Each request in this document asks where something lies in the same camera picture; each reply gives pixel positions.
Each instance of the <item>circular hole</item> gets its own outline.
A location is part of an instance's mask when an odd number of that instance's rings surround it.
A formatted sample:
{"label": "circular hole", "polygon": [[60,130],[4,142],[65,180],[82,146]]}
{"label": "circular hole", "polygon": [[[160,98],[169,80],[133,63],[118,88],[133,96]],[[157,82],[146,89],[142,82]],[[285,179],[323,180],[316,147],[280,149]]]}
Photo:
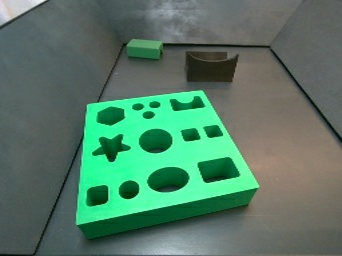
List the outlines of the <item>circular hole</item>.
{"label": "circular hole", "polygon": [[149,103],[149,107],[150,107],[150,108],[158,108],[158,107],[160,107],[160,103],[158,103],[157,101],[152,101],[152,102]]}
{"label": "circular hole", "polygon": [[154,171],[146,180],[148,186],[157,192],[173,192],[188,182],[187,172],[176,167],[166,167]]}
{"label": "circular hole", "polygon": [[144,105],[141,103],[136,103],[132,106],[133,110],[141,110],[144,108]]}
{"label": "circular hole", "polygon": [[145,119],[150,119],[153,116],[154,116],[154,113],[152,111],[145,111],[144,114],[142,114],[142,117]]}
{"label": "circular hole", "polygon": [[138,144],[144,151],[161,153],[170,147],[172,136],[161,129],[152,129],[141,134]]}
{"label": "circular hole", "polygon": [[128,180],[125,181],[120,188],[118,188],[118,194],[124,199],[132,199],[138,193],[138,184]]}

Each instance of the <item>oval hole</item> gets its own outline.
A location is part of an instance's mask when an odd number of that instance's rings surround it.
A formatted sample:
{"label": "oval hole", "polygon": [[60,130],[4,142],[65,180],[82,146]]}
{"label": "oval hole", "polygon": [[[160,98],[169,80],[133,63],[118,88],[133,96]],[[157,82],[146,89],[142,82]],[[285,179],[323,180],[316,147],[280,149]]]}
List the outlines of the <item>oval hole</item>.
{"label": "oval hole", "polygon": [[157,192],[173,192],[181,189],[188,182],[187,172],[176,167],[156,170],[148,177],[148,186]]}

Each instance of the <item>shape sorter board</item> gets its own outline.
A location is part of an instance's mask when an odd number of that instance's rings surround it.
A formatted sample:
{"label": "shape sorter board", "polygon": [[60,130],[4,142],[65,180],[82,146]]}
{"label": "shape sorter board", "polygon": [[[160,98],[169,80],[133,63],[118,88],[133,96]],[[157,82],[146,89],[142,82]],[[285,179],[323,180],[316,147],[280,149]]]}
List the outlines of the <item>shape sorter board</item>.
{"label": "shape sorter board", "polygon": [[247,205],[257,187],[203,91],[88,105],[76,214],[86,238]]}

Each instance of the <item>foam puzzle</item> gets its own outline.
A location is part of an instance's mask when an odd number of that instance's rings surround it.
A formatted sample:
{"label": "foam puzzle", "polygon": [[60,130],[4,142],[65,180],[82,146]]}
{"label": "foam puzzle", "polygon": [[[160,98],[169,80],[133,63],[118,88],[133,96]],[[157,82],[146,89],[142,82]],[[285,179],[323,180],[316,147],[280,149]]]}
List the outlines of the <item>foam puzzle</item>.
{"label": "foam puzzle", "polygon": [[247,205],[257,187],[203,91],[88,105],[76,213],[86,238]]}

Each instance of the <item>gray wall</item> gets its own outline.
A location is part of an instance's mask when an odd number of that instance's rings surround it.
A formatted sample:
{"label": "gray wall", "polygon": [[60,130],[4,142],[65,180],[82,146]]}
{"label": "gray wall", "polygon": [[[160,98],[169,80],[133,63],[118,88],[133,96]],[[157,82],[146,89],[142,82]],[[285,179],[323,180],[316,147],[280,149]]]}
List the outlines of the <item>gray wall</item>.
{"label": "gray wall", "polygon": [[0,254],[32,254],[121,44],[92,0],[0,30]]}
{"label": "gray wall", "polygon": [[342,1],[307,0],[271,49],[342,138]]}
{"label": "gray wall", "polygon": [[98,0],[121,41],[268,46],[301,0]]}

